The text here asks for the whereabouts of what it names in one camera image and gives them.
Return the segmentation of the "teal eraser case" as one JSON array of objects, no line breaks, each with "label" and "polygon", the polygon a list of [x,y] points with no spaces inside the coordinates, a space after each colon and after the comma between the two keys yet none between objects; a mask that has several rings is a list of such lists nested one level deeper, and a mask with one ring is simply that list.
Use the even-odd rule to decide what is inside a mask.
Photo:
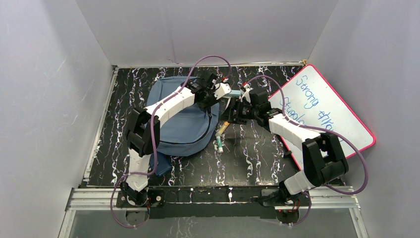
[{"label": "teal eraser case", "polygon": [[228,97],[240,97],[242,92],[240,90],[232,90],[230,93],[227,94]]}]

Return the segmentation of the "green white glue stick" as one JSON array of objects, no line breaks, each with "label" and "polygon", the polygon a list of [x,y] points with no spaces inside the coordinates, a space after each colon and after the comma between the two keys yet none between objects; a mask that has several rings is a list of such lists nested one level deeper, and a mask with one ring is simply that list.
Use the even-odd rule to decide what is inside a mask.
[{"label": "green white glue stick", "polygon": [[216,135],[216,142],[217,142],[218,153],[223,153],[223,143],[222,143],[221,135]]}]

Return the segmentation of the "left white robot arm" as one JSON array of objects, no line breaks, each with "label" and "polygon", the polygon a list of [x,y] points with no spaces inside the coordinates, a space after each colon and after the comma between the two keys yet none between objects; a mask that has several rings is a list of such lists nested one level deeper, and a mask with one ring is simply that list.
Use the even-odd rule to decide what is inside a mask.
[{"label": "left white robot arm", "polygon": [[120,189],[131,204],[147,203],[148,179],[169,170],[167,156],[190,156],[208,145],[218,123],[219,101],[229,92],[208,71],[157,80],[146,107],[133,109],[125,128],[130,162]]}]

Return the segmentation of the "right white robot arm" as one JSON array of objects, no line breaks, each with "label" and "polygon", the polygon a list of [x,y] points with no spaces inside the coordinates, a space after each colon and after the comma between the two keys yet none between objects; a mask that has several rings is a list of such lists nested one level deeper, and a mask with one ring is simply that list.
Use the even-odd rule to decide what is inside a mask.
[{"label": "right white robot arm", "polygon": [[300,147],[303,169],[281,181],[278,191],[261,195],[255,201],[292,205],[298,200],[299,194],[322,186],[349,170],[337,135],[330,132],[319,133],[292,124],[281,109],[271,106],[266,92],[251,90],[249,100],[231,100],[221,118],[233,124],[246,124],[248,120],[255,120],[267,131],[283,136]]}]

